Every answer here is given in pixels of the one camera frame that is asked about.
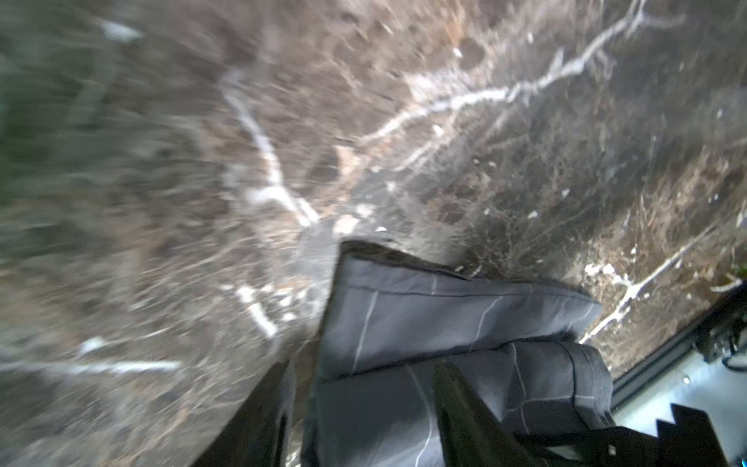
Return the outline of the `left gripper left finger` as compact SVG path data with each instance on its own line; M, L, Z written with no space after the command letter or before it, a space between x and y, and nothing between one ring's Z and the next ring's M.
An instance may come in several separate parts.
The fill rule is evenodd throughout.
M284 466L294 404L295 370L278 362L192 467Z

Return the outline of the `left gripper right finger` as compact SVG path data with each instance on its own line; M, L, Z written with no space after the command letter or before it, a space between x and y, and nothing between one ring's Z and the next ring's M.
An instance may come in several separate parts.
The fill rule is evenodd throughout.
M447 466L536 466L537 460L505 430L459 369L434 370L435 414Z

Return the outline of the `dark grey grid pillowcase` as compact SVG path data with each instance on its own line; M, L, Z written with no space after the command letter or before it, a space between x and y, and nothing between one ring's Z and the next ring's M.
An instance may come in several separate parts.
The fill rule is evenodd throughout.
M340 247L305 466L440 466L433 381L455 365L517 435L609 428L612 377L579 338L601 303L551 279L470 278L366 241Z

